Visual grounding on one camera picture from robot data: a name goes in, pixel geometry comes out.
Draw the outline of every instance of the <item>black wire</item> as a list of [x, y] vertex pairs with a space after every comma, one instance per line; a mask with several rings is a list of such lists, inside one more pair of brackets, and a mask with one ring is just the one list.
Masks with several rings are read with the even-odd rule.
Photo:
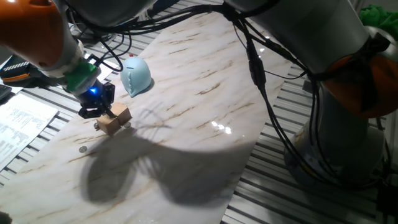
[[99, 41], [104, 45], [104, 47], [105, 47], [109, 52], [111, 52], [111, 54], [113, 55], [113, 57], [118, 61], [118, 64], [119, 64], [119, 67], [120, 67], [120, 68], [119, 68], [119, 69], [114, 68], [114, 67], [108, 65], [107, 63], [105, 63], [103, 60], [101, 61], [101, 63], [102, 63], [103, 65], [107, 66], [108, 68], [112, 69], [112, 70], [115, 71], [115, 72], [121, 72], [121, 71], [123, 71], [123, 63], [122, 63], [122, 61], [120, 61], [120, 58], [119, 58], [119, 57], [113, 52], [113, 50], [105, 43], [105, 41], [103, 41], [102, 39], [99, 39]]
[[245, 46], [245, 44], [243, 43], [241, 37], [239, 36], [239, 34], [238, 34], [237, 30], [236, 30], [235, 24], [233, 24], [233, 25], [234, 25], [234, 30], [235, 30], [236, 36], [238, 37], [238, 39], [239, 39], [239, 41], [241, 42], [241, 44], [243, 45], [243, 47], [247, 50], [248, 48]]
[[[117, 46], [112, 48], [112, 50], [116, 50], [118, 47], [122, 46], [123, 42], [124, 42], [124, 35], [122, 35], [122, 41]], [[109, 51], [106, 52], [104, 55], [102, 55], [102, 57], [100, 59], [104, 60], [106, 58], [106, 55], [109, 54], [109, 53], [110, 53]]]
[[[124, 54], [126, 54], [126, 53], [128, 53], [130, 51], [131, 46], [132, 46], [132, 37], [131, 37], [130, 31], [129, 31], [129, 39], [130, 39], [129, 47], [125, 51], [123, 51], [122, 53], [117, 54], [116, 56], [120, 57], [120, 56], [122, 56], [122, 55], [124, 55]], [[113, 58], [113, 56], [106, 57], [106, 58], [104, 58], [104, 60], [109, 59], [109, 58]]]
[[299, 76], [297, 76], [297, 77], [294, 77], [294, 78], [287, 78], [287, 77], [283, 77], [282, 75], [278, 75], [278, 74], [275, 74], [275, 73], [273, 73], [273, 72], [269, 72], [269, 71], [267, 71], [267, 70], [264, 70], [266, 73], [270, 73], [271, 75], [275, 75], [275, 76], [277, 76], [277, 77], [280, 77], [280, 78], [284, 78], [284, 79], [286, 79], [286, 80], [295, 80], [295, 79], [298, 79], [298, 78], [301, 78], [301, 77], [303, 77], [305, 74], [307, 74], [307, 72], [302, 72]]
[[83, 29], [83, 31], [80, 32], [79, 36], [77, 37], [77, 39], [79, 39], [80, 37], [82, 37], [82, 35], [87, 31], [88, 27], [86, 26], [85, 29]]

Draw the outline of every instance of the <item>small metal screw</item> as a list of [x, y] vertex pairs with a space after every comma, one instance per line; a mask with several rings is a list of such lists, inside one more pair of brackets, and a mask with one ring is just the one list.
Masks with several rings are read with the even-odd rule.
[[131, 123], [127, 122], [126, 124], [123, 125], [125, 128], [130, 128], [131, 127]]
[[79, 148], [79, 152], [85, 153], [87, 151], [87, 146], [82, 146]]

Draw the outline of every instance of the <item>blue plastic piece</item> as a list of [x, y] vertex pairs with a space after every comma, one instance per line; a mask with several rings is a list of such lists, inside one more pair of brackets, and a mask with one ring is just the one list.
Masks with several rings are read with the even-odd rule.
[[147, 63], [139, 57], [130, 57], [123, 63], [121, 80], [126, 91], [135, 97], [150, 86], [152, 78]]

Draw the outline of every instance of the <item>marble surface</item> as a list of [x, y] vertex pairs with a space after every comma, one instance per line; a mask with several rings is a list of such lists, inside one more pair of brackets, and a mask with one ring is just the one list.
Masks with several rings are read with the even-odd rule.
[[[290, 62], [259, 54], [287, 75]], [[268, 116], [245, 49], [212, 13], [164, 30], [140, 57], [152, 89], [130, 98], [113, 81], [132, 127], [109, 137], [73, 118], [0, 190], [0, 211], [18, 224], [220, 222]], [[267, 76], [271, 101], [282, 84]]]

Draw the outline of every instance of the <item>small wooden cube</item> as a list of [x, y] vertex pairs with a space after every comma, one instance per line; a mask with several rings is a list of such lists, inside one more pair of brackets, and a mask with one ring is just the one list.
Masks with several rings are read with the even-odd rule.
[[117, 118], [110, 118], [107, 114], [97, 118], [98, 127], [107, 135], [112, 136], [120, 129], [120, 124]]
[[107, 114], [97, 118], [98, 127], [110, 136], [131, 119], [129, 108], [121, 103], [113, 104], [111, 111], [115, 114], [115, 118], [110, 118]]
[[114, 103], [111, 108], [112, 113], [116, 115], [119, 124], [122, 126], [131, 119], [129, 108], [122, 103]]

